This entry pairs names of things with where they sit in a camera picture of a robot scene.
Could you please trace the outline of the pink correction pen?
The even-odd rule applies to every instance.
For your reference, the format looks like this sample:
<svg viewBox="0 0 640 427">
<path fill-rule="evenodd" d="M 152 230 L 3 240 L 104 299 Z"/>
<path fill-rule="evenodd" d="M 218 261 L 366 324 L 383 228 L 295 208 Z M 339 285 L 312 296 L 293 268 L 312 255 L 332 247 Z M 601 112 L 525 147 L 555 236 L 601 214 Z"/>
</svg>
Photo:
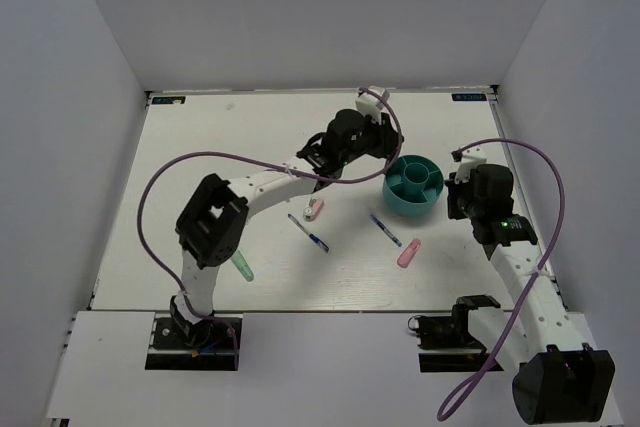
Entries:
<svg viewBox="0 0 640 427">
<path fill-rule="evenodd" d="M 421 240 L 414 238 L 396 260 L 400 268 L 407 268 L 421 248 Z"/>
</svg>

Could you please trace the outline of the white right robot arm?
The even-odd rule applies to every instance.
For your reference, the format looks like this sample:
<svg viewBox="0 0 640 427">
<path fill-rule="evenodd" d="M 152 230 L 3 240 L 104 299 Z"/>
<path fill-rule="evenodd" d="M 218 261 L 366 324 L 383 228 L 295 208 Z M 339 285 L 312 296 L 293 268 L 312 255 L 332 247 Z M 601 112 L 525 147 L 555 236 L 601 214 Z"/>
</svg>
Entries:
<svg viewBox="0 0 640 427">
<path fill-rule="evenodd" d="M 450 218 L 467 219 L 514 302 L 511 313 L 487 296 L 461 298 L 451 321 L 461 344 L 480 342 L 511 375 L 516 410 L 528 425 L 597 422 L 615 364 L 571 321 L 527 218 L 513 211 L 514 177 L 501 165 L 466 160 L 445 183 Z"/>
</svg>

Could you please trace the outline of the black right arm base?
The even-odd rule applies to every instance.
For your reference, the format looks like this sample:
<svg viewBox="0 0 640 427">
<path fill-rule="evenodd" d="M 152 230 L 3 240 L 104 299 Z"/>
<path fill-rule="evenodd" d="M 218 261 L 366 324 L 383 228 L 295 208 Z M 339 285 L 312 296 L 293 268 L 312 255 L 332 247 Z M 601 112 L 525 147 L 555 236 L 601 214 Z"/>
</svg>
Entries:
<svg viewBox="0 0 640 427">
<path fill-rule="evenodd" d="M 421 373 L 477 373 L 489 356 L 478 340 L 454 328 L 451 317 L 414 315 L 407 321 L 418 340 Z"/>
</svg>

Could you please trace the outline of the blue clear ballpoint pen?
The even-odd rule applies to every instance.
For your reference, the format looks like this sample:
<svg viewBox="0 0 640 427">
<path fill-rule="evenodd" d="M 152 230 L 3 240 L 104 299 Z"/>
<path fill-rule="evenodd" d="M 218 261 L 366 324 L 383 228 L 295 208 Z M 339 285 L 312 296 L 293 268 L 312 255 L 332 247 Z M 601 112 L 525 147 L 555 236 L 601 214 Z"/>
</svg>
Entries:
<svg viewBox="0 0 640 427">
<path fill-rule="evenodd" d="M 326 243 L 324 243 L 319 237 L 309 231 L 295 216 L 292 214 L 288 214 L 287 217 L 289 220 L 299 228 L 306 237 L 308 237 L 318 248 L 320 248 L 324 253 L 329 252 L 329 247 Z"/>
</svg>

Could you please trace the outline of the corner label sticker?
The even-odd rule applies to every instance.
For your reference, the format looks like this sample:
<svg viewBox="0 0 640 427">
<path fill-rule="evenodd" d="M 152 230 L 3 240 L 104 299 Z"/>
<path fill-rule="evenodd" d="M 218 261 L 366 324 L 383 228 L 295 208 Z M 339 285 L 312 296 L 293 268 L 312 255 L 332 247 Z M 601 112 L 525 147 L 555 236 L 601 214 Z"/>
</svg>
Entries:
<svg viewBox="0 0 640 427">
<path fill-rule="evenodd" d="M 181 105 L 186 102 L 185 96 L 154 96 L 152 105 Z"/>
<path fill-rule="evenodd" d="M 484 93 L 452 93 L 454 102 L 486 102 L 487 96 Z"/>
</svg>

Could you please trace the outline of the mint green correction pen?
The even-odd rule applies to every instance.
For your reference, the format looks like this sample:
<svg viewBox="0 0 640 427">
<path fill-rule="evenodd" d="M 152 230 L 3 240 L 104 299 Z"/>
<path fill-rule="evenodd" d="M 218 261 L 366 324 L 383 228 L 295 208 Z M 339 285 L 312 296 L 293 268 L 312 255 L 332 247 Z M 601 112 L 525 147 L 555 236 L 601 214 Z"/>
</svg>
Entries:
<svg viewBox="0 0 640 427">
<path fill-rule="evenodd" d="M 233 254 L 233 256 L 231 257 L 231 261 L 238 272 L 247 282 L 252 282 L 255 279 L 253 270 L 240 251 L 236 251 Z"/>
</svg>

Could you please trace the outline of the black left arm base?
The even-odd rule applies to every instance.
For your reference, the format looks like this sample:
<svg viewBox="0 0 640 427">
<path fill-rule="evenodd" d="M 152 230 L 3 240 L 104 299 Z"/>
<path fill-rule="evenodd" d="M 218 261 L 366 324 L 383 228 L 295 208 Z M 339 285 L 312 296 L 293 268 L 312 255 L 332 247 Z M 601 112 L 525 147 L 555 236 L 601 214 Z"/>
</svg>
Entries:
<svg viewBox="0 0 640 427">
<path fill-rule="evenodd" d="M 240 347 L 241 317 L 227 317 L 234 336 L 224 325 L 206 322 L 190 341 L 171 317 L 154 320 L 146 355 L 147 371 L 236 371 L 233 340 Z"/>
</svg>

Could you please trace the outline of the teal round divided organizer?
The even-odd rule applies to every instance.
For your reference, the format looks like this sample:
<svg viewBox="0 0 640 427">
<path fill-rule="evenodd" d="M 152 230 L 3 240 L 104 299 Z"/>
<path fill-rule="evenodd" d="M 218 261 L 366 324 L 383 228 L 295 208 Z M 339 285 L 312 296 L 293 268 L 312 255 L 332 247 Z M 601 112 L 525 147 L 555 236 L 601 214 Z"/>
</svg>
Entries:
<svg viewBox="0 0 640 427">
<path fill-rule="evenodd" d="M 404 155 L 386 172 L 382 195 L 394 214 L 419 218 L 433 210 L 443 188 L 443 173 L 433 161 L 419 155 Z"/>
</svg>

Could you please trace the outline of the left corner label sticker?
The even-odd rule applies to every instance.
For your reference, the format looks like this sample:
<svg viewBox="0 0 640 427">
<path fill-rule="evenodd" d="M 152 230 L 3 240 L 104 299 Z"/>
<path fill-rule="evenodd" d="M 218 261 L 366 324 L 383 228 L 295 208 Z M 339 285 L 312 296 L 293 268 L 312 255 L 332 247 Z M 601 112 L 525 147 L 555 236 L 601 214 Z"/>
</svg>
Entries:
<svg viewBox="0 0 640 427">
<path fill-rule="evenodd" d="M 186 102 L 185 96 L 154 96 L 152 105 L 181 105 Z"/>
</svg>

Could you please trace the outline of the right corner label sticker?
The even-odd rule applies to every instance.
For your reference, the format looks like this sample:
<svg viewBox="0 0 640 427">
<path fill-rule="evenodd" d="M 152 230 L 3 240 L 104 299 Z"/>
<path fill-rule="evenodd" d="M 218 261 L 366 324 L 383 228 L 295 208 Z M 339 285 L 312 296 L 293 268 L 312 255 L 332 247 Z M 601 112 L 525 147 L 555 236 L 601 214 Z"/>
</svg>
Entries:
<svg viewBox="0 0 640 427">
<path fill-rule="evenodd" d="M 484 93 L 452 93 L 454 102 L 486 102 L 487 96 Z"/>
</svg>

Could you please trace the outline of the pink white small stapler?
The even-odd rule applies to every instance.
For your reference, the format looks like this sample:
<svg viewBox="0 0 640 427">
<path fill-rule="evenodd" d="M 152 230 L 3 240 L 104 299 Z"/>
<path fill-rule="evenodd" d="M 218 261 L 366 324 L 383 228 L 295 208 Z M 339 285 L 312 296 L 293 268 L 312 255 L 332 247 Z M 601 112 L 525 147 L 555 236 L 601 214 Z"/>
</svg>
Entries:
<svg viewBox="0 0 640 427">
<path fill-rule="evenodd" d="M 324 200 L 321 198 L 311 198 L 308 202 L 308 205 L 305 207 L 303 211 L 303 218 L 307 222 L 314 221 L 319 213 L 322 211 L 324 207 Z"/>
</svg>

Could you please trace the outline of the blue clear gel pen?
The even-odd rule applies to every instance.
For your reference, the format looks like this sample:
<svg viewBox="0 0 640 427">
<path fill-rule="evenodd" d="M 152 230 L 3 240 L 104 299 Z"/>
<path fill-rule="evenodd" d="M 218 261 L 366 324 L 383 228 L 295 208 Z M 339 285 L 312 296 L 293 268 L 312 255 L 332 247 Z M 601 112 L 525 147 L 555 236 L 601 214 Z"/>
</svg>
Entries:
<svg viewBox="0 0 640 427">
<path fill-rule="evenodd" d="M 402 246 L 399 238 L 374 213 L 370 213 L 369 218 L 397 247 Z"/>
</svg>

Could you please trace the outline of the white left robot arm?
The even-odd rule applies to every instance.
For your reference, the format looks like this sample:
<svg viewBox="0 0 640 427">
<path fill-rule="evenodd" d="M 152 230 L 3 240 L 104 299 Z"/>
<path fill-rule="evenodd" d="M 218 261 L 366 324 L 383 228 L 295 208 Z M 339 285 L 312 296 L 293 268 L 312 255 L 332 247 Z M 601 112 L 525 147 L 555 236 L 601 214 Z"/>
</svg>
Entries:
<svg viewBox="0 0 640 427">
<path fill-rule="evenodd" d="M 394 113 L 343 109 L 324 132 L 282 164 L 267 164 L 263 171 L 233 180 L 216 174 L 204 177 L 176 222 L 182 286 L 171 299 L 170 313 L 180 338 L 191 346 L 209 339 L 218 270 L 238 249 L 249 219 L 331 184 L 355 184 L 355 179 L 342 177 L 343 170 L 363 156 L 383 159 L 389 167 L 402 141 Z"/>
</svg>

